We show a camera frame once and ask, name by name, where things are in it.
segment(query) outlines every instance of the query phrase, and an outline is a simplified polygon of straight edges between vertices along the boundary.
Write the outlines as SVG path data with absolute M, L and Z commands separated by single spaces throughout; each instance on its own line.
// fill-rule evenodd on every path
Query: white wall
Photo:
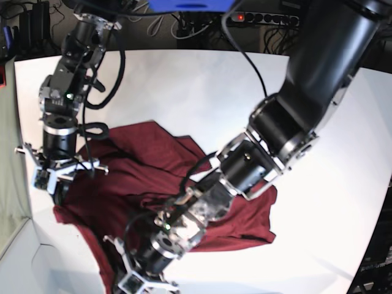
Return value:
M 27 220 L 0 260 L 1 294 L 44 293 L 31 269 L 39 246 L 32 221 Z
M 21 145 L 13 61 L 6 64 L 7 86 L 0 89 L 0 258 L 14 232 L 31 217 L 24 158 L 14 154 Z

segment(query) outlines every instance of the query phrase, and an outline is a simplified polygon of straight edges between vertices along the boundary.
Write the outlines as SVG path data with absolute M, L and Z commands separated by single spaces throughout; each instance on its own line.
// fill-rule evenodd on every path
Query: white table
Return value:
M 287 58 L 251 54 L 269 93 L 279 90 Z M 58 58 L 16 63 L 23 138 L 42 144 L 38 90 Z M 108 53 L 99 70 L 110 89 L 119 54 Z M 187 254 L 167 270 L 184 293 L 346 293 L 377 222 L 392 172 L 392 76 L 360 70 L 341 106 L 319 133 L 318 145 L 277 183 L 271 210 L 273 244 L 236 252 Z M 90 101 L 105 94 L 94 91 Z M 256 74 L 239 53 L 128 51 L 124 80 L 103 110 L 87 122 L 109 127 L 155 119 L 173 135 L 191 135 L 208 153 L 233 138 L 263 99 Z M 31 164 L 28 162 L 31 175 Z M 58 225 L 46 193 L 31 189 L 40 240 L 75 274 L 75 293 L 99 293 L 97 265 L 78 231 Z

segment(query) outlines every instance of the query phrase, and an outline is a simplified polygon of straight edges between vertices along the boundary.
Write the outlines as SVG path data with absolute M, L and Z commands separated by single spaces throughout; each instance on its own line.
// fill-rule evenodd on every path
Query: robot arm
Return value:
M 220 166 L 157 214 L 156 232 L 147 246 L 131 254 L 132 270 L 118 283 L 125 293 L 143 293 L 156 281 L 161 288 L 175 288 L 162 279 L 163 270 L 201 241 L 208 223 L 224 217 L 237 195 L 247 200 L 260 196 L 274 180 L 251 192 L 256 183 L 290 171 L 314 146 L 317 131 L 339 104 L 392 1 L 321 5 L 316 23 L 310 20 L 303 28 L 281 90 L 263 100 L 245 130 L 216 154 Z
M 260 196 L 317 142 L 317 132 L 339 105 L 361 55 L 392 8 L 392 0 L 319 2 L 319 14 L 304 26 L 299 48 L 290 57 L 281 90 L 261 101 L 243 132 L 215 154 L 218 168 L 195 186 L 181 190 L 177 199 L 157 213 L 156 229 L 141 248 L 130 253 L 121 239 L 105 238 L 116 246 L 124 262 L 127 272 L 118 282 L 123 292 L 139 294 L 149 288 L 177 291 L 178 287 L 162 275 L 170 262 L 201 241 L 208 223 L 224 217 L 234 197 L 252 200 Z M 81 164 L 105 169 L 98 160 L 75 163 L 72 159 L 76 135 L 83 133 L 75 116 L 80 104 L 86 103 L 86 71 L 97 68 L 103 58 L 99 37 L 115 20 L 108 21 L 99 10 L 79 16 L 81 20 L 71 33 L 74 37 L 66 39 L 63 47 L 72 50 L 64 51 L 55 74 L 41 89 L 43 153 L 35 153 L 28 145 L 24 148 L 37 165 L 33 184 L 51 195 L 64 180 L 73 180 Z M 82 44 L 90 40 L 98 41 L 88 43 L 85 50 Z M 103 87 L 96 80 L 88 83 L 97 89 Z M 269 183 L 251 192 L 263 179 Z

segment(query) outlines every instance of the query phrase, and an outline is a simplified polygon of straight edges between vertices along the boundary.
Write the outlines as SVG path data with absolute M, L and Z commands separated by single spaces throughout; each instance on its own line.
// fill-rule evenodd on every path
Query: red shirt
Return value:
M 103 244 L 103 237 L 123 238 L 130 211 L 159 210 L 168 197 L 178 194 L 188 169 L 205 154 L 190 137 L 173 137 L 156 122 L 117 127 L 110 130 L 109 139 L 89 144 L 92 156 L 109 166 L 109 175 L 96 171 L 91 179 L 81 172 L 54 212 L 58 222 L 79 229 L 99 264 L 106 291 L 111 293 L 115 274 L 110 261 L 113 264 L 114 259 L 117 266 L 122 261 L 114 246 Z M 87 158 L 84 148 L 80 153 Z M 208 169 L 205 164 L 198 172 Z M 232 251 L 272 243 L 275 234 L 270 232 L 269 216 L 276 194 L 271 187 L 250 202 L 236 197 L 229 213 L 210 223 L 192 251 Z M 140 235 L 148 230 L 143 224 L 135 228 L 127 241 L 137 248 Z

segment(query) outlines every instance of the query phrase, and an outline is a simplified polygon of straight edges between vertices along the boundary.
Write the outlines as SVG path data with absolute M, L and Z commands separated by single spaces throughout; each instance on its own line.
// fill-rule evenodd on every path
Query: red cloth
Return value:
M 105 253 L 117 258 L 118 266 L 122 262 L 114 246 L 102 244 L 102 238 L 123 238 L 131 210 L 161 208 L 168 197 L 178 193 L 181 179 L 205 154 L 190 137 L 172 137 L 155 122 L 111 129 L 110 139 L 91 140 L 90 146 L 92 156 L 109 166 L 109 175 L 97 171 L 90 179 L 81 173 L 54 212 L 58 222 L 79 229 L 99 264 L 106 291 L 111 293 L 114 272 Z M 116 146 L 128 155 L 122 156 Z M 86 158 L 84 149 L 81 154 Z M 206 164 L 199 172 L 209 168 Z M 276 194 L 271 187 L 250 202 L 236 197 L 230 212 L 219 222 L 210 223 L 193 251 L 232 251 L 272 243 L 275 234 L 270 232 L 269 214 Z M 140 227 L 138 232 L 130 230 L 130 247 L 138 246 L 142 231 Z

